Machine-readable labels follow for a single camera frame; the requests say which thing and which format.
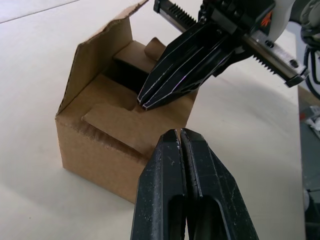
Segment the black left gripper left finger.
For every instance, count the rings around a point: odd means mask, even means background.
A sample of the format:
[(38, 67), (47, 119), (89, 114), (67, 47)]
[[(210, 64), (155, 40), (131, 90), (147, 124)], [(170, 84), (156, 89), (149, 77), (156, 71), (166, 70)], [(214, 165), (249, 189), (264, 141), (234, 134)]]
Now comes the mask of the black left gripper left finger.
[(187, 187), (177, 131), (160, 136), (137, 186), (132, 240), (183, 240)]

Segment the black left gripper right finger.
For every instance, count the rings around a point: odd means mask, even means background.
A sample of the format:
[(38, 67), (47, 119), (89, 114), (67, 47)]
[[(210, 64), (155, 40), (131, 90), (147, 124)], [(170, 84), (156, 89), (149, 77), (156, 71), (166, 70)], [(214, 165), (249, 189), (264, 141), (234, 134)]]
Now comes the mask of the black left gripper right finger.
[(257, 240), (235, 178), (204, 137), (180, 132), (184, 160), (188, 236), (191, 240)]

